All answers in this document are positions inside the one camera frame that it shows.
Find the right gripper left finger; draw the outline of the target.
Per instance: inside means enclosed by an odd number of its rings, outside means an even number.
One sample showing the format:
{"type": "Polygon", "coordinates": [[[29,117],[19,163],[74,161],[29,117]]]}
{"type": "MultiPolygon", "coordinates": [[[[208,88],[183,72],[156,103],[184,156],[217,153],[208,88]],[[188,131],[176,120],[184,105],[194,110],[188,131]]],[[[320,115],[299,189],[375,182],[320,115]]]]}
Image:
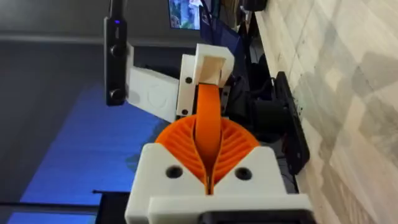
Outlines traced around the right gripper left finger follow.
{"type": "Polygon", "coordinates": [[[195,116],[168,125],[141,152],[124,218],[126,223],[199,223],[207,173],[195,144],[195,116]]]}

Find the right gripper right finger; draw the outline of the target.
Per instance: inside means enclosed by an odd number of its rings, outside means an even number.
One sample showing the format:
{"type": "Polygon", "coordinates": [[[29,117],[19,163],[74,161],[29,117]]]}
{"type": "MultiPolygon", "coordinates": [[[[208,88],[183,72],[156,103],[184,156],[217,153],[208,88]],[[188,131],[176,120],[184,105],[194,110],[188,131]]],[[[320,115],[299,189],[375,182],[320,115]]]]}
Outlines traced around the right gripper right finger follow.
{"type": "Polygon", "coordinates": [[[274,151],[241,125],[221,120],[221,145],[213,168],[213,195],[285,194],[274,151]]]}

